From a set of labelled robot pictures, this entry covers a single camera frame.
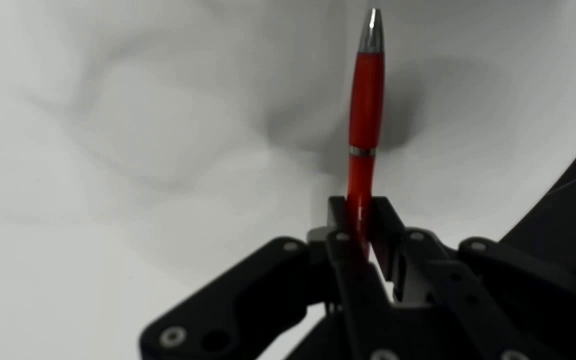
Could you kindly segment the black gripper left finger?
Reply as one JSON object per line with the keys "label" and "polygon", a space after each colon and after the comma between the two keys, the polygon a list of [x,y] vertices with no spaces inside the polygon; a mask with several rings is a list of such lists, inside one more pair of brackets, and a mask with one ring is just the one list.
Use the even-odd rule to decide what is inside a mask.
{"label": "black gripper left finger", "polygon": [[375,360],[397,349],[391,301],[340,196],[307,240],[267,242],[151,323],[140,360],[256,360],[315,305],[327,314],[287,360]]}

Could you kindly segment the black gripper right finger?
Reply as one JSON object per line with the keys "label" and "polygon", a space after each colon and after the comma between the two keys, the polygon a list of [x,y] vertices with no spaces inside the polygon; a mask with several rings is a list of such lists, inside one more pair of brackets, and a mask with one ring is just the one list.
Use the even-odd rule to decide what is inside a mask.
{"label": "black gripper right finger", "polygon": [[489,238],[449,248],[370,205],[381,271],[395,285],[400,360],[576,360],[576,275]]}

